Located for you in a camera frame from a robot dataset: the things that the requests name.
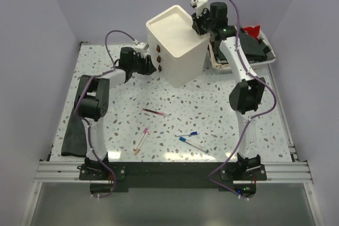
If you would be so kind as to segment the cream drawer cabinet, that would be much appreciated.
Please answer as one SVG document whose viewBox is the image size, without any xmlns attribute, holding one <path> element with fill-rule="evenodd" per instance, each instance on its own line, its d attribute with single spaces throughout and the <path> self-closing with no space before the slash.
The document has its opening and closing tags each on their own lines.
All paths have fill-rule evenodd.
<svg viewBox="0 0 339 226">
<path fill-rule="evenodd" d="M 153 65 L 174 88 L 202 74 L 210 35 L 198 35 L 192 25 L 192 17 L 179 5 L 146 22 Z"/>
</svg>

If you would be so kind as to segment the dark red pen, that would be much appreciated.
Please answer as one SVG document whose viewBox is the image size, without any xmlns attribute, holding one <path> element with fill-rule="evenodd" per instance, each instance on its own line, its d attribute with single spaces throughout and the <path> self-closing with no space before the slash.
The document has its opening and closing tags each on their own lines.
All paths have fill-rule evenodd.
<svg viewBox="0 0 339 226">
<path fill-rule="evenodd" d="M 150 110 L 150 109 L 142 108 L 142 110 L 145 111 L 145 112 L 149 112 L 149 113 L 152 113 L 152 114 L 157 114 L 157 115 L 160 115 L 160 116 L 163 116 L 163 117 L 171 116 L 170 114 L 166 114 L 166 113 L 163 113 L 163 112 L 154 111 L 154 110 Z"/>
</svg>

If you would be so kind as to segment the short blue marker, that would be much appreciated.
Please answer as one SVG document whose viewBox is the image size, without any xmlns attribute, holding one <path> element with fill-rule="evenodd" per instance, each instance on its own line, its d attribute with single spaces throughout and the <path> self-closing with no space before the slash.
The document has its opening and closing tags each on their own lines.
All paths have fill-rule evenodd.
<svg viewBox="0 0 339 226">
<path fill-rule="evenodd" d="M 190 132 L 190 133 L 184 133 L 184 134 L 175 134 L 175 137 L 184 137 L 184 136 L 193 136 L 198 135 L 199 133 L 197 131 Z"/>
</svg>

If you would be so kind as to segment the long blue marker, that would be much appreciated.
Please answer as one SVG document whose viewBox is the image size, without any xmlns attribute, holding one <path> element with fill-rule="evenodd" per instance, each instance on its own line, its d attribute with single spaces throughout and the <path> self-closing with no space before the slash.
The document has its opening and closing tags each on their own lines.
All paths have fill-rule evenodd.
<svg viewBox="0 0 339 226">
<path fill-rule="evenodd" d="M 192 147 L 195 147 L 196 149 L 199 149 L 200 151 L 202 151 L 204 153 L 208 153 L 209 152 L 208 149 L 206 149 L 206 148 L 204 148 L 204 147 L 202 147 L 202 146 L 200 146 L 200 145 L 198 145 L 198 144 L 196 144 L 196 143 L 194 143 L 194 142 L 192 142 L 192 141 L 190 141 L 190 140 L 188 140 L 188 139 L 186 139 L 184 137 L 179 137 L 179 140 L 184 142 L 184 143 L 186 143 L 186 144 L 189 144 Z"/>
</svg>

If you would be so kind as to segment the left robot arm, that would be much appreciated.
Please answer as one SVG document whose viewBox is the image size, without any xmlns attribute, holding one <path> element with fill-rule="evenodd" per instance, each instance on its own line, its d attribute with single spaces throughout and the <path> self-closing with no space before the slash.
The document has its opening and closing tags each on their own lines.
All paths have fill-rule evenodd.
<svg viewBox="0 0 339 226">
<path fill-rule="evenodd" d="M 104 117 L 109 109 L 110 89 L 129 81 L 134 73 L 151 75 L 156 71 L 148 53 L 148 44 L 139 43 L 123 47 L 120 57 L 110 70 L 98 75 L 82 75 L 74 101 L 74 114 L 85 125 L 86 159 L 97 161 L 91 173 L 97 179 L 105 179 L 110 167 L 104 163 L 108 155 L 104 141 Z"/>
</svg>

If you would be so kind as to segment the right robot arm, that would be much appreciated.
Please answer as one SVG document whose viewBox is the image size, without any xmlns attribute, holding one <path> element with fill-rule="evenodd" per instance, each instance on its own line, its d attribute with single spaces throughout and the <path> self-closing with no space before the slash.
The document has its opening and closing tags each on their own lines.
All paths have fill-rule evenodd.
<svg viewBox="0 0 339 226">
<path fill-rule="evenodd" d="M 210 35 L 210 51 L 227 60 L 235 77 L 235 87 L 229 104 L 235 111 L 239 127 L 236 146 L 237 162 L 227 169 L 233 178 L 247 180 L 261 167 L 257 148 L 256 123 L 253 113 L 258 109 L 264 93 L 265 79 L 253 71 L 240 43 L 240 25 L 228 24 L 228 7 L 223 2 L 209 4 L 207 0 L 191 0 L 193 29 L 198 35 Z"/>
</svg>

